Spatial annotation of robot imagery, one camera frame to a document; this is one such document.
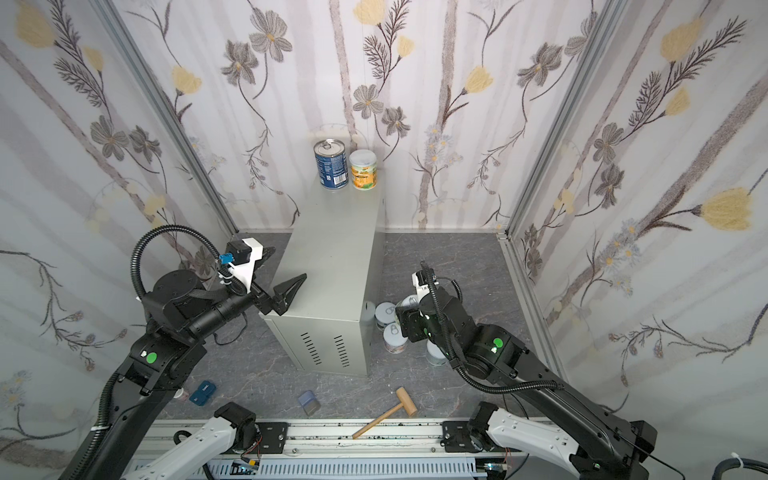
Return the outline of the orange can with plastic lid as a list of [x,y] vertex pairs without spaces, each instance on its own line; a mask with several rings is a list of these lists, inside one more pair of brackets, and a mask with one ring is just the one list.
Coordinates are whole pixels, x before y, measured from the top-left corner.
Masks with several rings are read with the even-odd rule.
[[352,185],[361,191],[369,191],[377,185],[376,154],[368,149],[357,149],[349,156]]

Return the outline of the green labelled white can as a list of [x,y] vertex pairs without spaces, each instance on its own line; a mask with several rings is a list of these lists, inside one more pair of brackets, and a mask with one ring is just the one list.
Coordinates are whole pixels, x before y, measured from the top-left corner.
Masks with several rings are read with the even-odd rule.
[[409,308],[417,308],[419,305],[419,297],[417,294],[411,294],[404,298],[400,303],[399,306],[409,309]]

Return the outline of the blue labelled tin can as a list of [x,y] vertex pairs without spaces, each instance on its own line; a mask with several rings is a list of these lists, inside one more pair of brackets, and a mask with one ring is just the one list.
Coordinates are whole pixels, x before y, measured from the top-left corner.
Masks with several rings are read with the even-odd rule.
[[318,141],[313,148],[320,184],[329,190],[340,190],[348,184],[346,148],[336,139]]

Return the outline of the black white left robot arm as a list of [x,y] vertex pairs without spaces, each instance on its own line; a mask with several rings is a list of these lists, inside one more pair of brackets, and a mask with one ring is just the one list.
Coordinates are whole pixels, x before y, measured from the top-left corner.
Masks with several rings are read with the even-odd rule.
[[[149,243],[181,232],[207,248],[223,286],[208,290],[193,271],[177,269],[162,276],[152,290],[141,278],[141,259]],[[146,320],[146,332],[102,389],[94,426],[62,473],[64,479],[117,479],[159,413],[206,355],[208,337],[250,308],[262,314],[285,314],[306,274],[275,286],[268,293],[255,272],[274,253],[252,238],[228,242],[224,252],[199,231],[170,224],[154,228],[136,243],[130,277]]]

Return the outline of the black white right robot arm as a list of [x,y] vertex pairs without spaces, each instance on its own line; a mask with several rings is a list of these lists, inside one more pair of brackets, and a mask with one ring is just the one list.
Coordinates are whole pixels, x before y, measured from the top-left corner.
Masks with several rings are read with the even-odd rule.
[[404,337],[431,341],[468,385],[489,395],[518,395],[550,421],[482,402],[468,423],[472,439],[528,453],[578,479],[649,478],[643,463],[655,448],[654,427],[589,400],[503,327],[475,322],[462,296],[441,286],[427,263],[412,280],[418,304],[396,310]]

